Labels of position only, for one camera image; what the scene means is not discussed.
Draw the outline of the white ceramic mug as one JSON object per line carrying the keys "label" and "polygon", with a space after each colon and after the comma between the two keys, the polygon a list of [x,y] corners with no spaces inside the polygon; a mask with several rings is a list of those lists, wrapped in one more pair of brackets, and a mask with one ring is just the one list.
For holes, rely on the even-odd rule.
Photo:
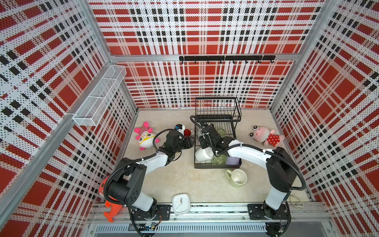
{"label": "white ceramic mug", "polygon": [[205,162],[212,160],[214,157],[214,153],[210,147],[207,148],[199,148],[195,151],[195,159],[198,162]]}

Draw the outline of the green transparent glass mug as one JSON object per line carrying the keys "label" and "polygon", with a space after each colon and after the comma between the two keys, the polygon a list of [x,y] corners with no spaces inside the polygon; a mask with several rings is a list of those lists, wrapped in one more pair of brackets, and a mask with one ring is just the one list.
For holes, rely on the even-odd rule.
{"label": "green transparent glass mug", "polygon": [[226,155],[214,156],[211,160],[213,166],[224,166],[226,165],[228,157]]}

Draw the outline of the lilac plastic cup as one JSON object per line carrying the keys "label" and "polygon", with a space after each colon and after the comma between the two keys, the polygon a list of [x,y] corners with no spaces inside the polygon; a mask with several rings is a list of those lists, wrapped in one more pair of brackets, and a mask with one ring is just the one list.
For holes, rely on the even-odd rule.
{"label": "lilac plastic cup", "polygon": [[228,166],[236,166],[239,165],[240,158],[237,157],[228,157],[226,161],[226,165]]}

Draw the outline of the tall green glass cup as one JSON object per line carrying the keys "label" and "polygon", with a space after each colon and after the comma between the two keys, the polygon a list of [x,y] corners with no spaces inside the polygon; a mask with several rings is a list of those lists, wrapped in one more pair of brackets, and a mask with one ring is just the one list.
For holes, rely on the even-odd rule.
{"label": "tall green glass cup", "polygon": [[217,129],[217,132],[220,134],[220,136],[221,136],[222,138],[225,138],[225,137],[226,137],[226,131],[225,131],[224,129],[222,129],[222,128],[218,128],[218,129]]}

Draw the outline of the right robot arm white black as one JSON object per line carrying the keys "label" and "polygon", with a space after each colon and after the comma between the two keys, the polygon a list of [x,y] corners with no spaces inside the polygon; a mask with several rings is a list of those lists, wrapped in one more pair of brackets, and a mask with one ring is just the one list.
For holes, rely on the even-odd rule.
{"label": "right robot arm white black", "polygon": [[285,149],[263,149],[246,143],[242,143],[233,137],[222,137],[214,126],[205,124],[197,125],[196,129],[201,133],[201,145],[206,144],[214,155],[226,155],[236,157],[254,163],[267,171],[271,184],[270,191],[263,202],[263,216],[274,219],[280,211],[287,210],[287,199],[292,191],[303,191],[307,184],[301,175],[299,168]]}

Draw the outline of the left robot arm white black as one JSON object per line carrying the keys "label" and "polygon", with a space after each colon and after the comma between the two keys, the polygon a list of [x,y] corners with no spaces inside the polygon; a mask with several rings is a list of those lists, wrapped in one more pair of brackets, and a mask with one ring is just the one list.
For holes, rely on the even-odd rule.
{"label": "left robot arm white black", "polygon": [[107,178],[103,196],[106,201],[126,206],[130,211],[141,213],[143,218],[153,219],[157,211],[156,199],[142,192],[145,176],[175,160],[177,153],[195,145],[193,136],[185,136],[174,129],[166,129],[166,141],[152,155],[130,160],[124,158]]}

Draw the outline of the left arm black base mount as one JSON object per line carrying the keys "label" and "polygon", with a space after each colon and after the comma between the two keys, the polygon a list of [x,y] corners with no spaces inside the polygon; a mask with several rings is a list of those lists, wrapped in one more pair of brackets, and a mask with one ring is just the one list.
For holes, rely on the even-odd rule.
{"label": "left arm black base mount", "polygon": [[168,221],[170,219],[170,213],[171,205],[169,204],[154,204],[149,211],[142,211],[140,209],[131,211],[134,221]]}

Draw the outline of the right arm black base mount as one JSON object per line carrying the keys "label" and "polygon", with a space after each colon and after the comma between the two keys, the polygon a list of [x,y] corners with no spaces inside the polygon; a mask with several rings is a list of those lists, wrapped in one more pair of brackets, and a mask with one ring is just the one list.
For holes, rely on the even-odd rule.
{"label": "right arm black base mount", "polygon": [[265,203],[248,204],[247,208],[251,220],[286,221],[291,219],[289,207],[287,207],[284,203],[281,204],[279,210],[274,210]]}

